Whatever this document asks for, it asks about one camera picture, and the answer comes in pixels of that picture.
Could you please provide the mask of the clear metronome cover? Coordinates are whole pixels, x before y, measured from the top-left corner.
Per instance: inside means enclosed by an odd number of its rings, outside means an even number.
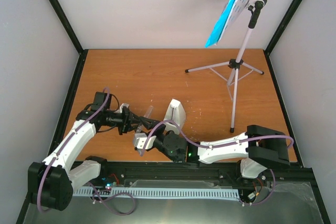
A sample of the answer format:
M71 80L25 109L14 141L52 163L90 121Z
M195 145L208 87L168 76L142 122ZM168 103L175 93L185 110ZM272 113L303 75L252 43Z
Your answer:
M136 133L143 133L147 130L147 126L150 125L150 122L148 122L148 120L150 119L153 108L154 107L152 105L148 107L143 116L143 119L140 120L140 123L135 131Z

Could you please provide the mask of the white metronome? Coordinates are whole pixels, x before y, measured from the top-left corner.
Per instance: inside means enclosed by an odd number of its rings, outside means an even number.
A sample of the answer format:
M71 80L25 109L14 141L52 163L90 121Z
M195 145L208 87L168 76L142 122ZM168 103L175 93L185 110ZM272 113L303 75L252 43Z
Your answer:
M186 121L186 113L182 106L182 103L179 100L172 99L168 109L166 111L164 120L171 120L175 122L181 129ZM167 131L173 131L175 134L179 134L180 131L174 124L170 122L164 123Z

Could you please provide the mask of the white music stand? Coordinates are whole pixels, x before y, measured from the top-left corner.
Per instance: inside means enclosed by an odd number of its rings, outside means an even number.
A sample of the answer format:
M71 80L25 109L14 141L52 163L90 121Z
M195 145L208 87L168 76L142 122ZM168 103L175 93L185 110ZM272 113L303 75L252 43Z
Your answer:
M230 122L230 132L231 133L234 133L234 130L235 130L237 90L238 90L238 82L241 79L239 77L240 67L244 66L248 68L249 69L248 74L251 74L252 72L256 72L260 75L264 74L263 71L245 63L243 61L243 54L245 52L245 49L247 48L247 44L249 42L251 34L256 27L261 10L265 7L266 4L267 4L267 0L235 0L234 5L229 13L229 17L226 22L226 25L224 27L224 31L222 32L221 37L220 37L220 40L221 40L226 30L235 22L235 20L239 17L239 15L244 10L248 10L250 12L250 19L247 25L247 31L245 33L242 45L240 46L239 52L235 59L230 59L227 62L221 62L217 64L212 64L212 65L202 66L202 67L197 67L197 68L190 68L190 69L185 70L186 73L190 73L190 72L196 72L196 71L209 69L215 74L217 74L219 77L221 77L226 82L228 93L232 101L232 115L231 115L231 122Z

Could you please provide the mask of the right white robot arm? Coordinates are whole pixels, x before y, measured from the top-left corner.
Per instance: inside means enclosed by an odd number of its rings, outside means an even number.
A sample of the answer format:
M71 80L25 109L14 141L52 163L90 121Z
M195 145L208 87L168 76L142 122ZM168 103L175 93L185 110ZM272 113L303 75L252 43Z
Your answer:
M288 149L293 146L293 139L283 132L249 125L237 136L193 142L182 131L185 119L141 120L149 132L134 136L133 145L140 155L155 148L173 162L206 165L238 158L238 174L246 179L255 179L267 169L290 167Z

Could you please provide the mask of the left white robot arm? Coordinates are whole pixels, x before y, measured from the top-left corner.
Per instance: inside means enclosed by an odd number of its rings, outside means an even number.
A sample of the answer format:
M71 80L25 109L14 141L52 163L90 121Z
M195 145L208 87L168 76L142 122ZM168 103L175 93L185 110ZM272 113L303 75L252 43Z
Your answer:
M28 169L29 201L39 211L64 210L73 193L90 182L104 183L108 180L107 160L89 156L79 166L73 164L86 144L101 132L101 127L118 128L119 134L146 126L146 118L132 113L127 105L111 110L113 94L108 88L96 92L94 100L76 117L76 120L62 142L41 163L33 162Z

